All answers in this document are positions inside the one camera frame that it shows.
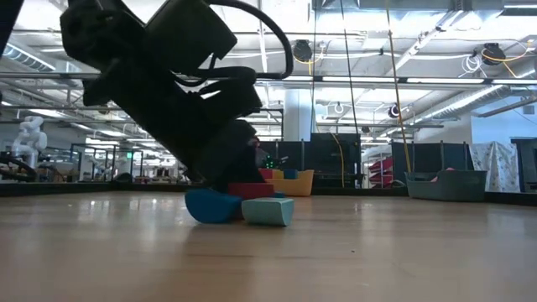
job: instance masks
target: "white curtain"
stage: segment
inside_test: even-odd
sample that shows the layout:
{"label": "white curtain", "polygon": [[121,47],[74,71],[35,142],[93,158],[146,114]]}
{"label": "white curtain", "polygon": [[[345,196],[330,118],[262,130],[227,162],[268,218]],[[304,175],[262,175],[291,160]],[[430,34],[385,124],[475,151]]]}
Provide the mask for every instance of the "white curtain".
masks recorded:
{"label": "white curtain", "polygon": [[520,192],[519,156],[514,144],[476,143],[470,146],[473,168],[488,171],[489,192]]}

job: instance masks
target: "duct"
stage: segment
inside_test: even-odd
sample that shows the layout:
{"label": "duct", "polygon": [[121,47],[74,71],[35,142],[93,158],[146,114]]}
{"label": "duct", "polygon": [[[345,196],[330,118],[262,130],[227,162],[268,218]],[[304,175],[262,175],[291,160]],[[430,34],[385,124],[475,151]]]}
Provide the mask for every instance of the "duct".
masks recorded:
{"label": "duct", "polygon": [[47,64],[42,60],[21,50],[20,48],[12,46],[10,44],[6,45],[6,48],[3,51],[3,56],[38,72],[51,72],[55,70],[54,66]]}
{"label": "duct", "polygon": [[[520,79],[533,78],[535,74],[534,62],[514,68],[514,72],[520,75]],[[463,92],[426,112],[416,115],[414,123],[427,122],[437,118],[456,117],[488,103],[511,96],[515,92],[516,90],[513,90],[508,85],[491,85],[478,91]]]}
{"label": "duct", "polygon": [[[6,48],[3,51],[3,57],[18,62],[37,72],[52,72],[56,70],[56,68],[51,64],[10,43],[6,45]],[[70,87],[78,86],[73,80],[62,79],[57,80],[56,82],[59,84],[68,85]]]}

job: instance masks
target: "white robot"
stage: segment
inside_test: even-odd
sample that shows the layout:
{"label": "white robot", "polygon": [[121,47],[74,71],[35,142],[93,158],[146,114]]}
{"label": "white robot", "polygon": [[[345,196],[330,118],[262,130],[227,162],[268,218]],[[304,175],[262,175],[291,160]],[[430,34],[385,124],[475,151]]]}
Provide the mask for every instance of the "white robot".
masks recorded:
{"label": "white robot", "polygon": [[26,164],[35,169],[39,151],[47,148],[47,135],[41,131],[42,117],[26,117],[20,123],[18,136],[13,142],[11,153],[14,158],[27,157]]}

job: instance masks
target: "metal frame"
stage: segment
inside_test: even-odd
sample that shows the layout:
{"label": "metal frame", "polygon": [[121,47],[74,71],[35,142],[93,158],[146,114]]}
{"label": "metal frame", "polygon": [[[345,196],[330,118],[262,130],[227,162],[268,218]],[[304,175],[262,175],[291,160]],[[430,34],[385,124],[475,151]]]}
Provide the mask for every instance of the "metal frame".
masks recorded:
{"label": "metal frame", "polygon": [[[82,164],[82,160],[84,159],[84,154],[86,154],[86,151],[85,149],[86,148],[91,148],[93,149],[93,157],[95,158],[95,155],[96,155],[96,151],[97,150],[102,150],[102,151],[105,151],[105,167],[107,166],[108,164],[108,155],[110,154],[110,149],[108,148],[98,148],[98,147],[95,147],[96,145],[94,143],[72,143],[70,145],[70,160],[72,161],[72,158],[73,158],[73,154],[75,152],[75,148],[83,148],[84,150],[82,150],[81,152],[79,152],[79,162],[78,162],[78,171],[79,173],[81,173],[81,164]],[[114,145],[113,146],[113,149],[112,149],[112,167],[111,167],[111,179],[110,180],[107,180],[107,176],[104,175],[104,181],[112,181],[113,180],[113,171],[116,169],[116,154],[119,153],[119,152],[125,152],[125,153],[131,153],[133,156],[131,158],[131,164],[130,164],[130,174],[132,175],[133,174],[133,166],[134,166],[134,154],[135,153],[141,153],[141,158],[140,158],[140,174],[142,173],[143,171],[143,151],[142,150],[137,150],[137,149],[134,149],[134,148],[119,148],[118,146]],[[95,179],[95,163],[92,163],[91,165],[91,180],[94,180]]]}

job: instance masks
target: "wooden floor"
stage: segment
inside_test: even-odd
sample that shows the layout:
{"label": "wooden floor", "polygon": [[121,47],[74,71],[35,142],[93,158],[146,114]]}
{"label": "wooden floor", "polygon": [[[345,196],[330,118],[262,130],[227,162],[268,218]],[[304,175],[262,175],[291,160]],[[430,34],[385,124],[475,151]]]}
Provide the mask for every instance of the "wooden floor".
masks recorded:
{"label": "wooden floor", "polygon": [[0,301],[535,301],[537,210],[297,200],[293,225],[198,225],[183,196],[0,199]]}

